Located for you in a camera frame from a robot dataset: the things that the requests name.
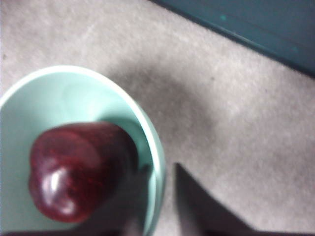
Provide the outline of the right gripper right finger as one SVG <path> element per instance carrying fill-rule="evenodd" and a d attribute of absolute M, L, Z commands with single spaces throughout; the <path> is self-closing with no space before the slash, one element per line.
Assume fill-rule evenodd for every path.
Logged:
<path fill-rule="evenodd" d="M 175 203 L 183 236 L 313 236 L 307 232 L 255 230 L 219 203 L 175 163 Z"/>

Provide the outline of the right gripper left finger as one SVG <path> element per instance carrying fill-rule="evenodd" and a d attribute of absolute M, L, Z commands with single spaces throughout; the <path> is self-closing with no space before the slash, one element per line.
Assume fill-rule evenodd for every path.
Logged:
<path fill-rule="evenodd" d="M 38 236 L 139 236 L 148 200 L 147 185 L 152 167 L 145 165 L 124 182 L 91 217 L 74 229 L 42 231 Z"/>

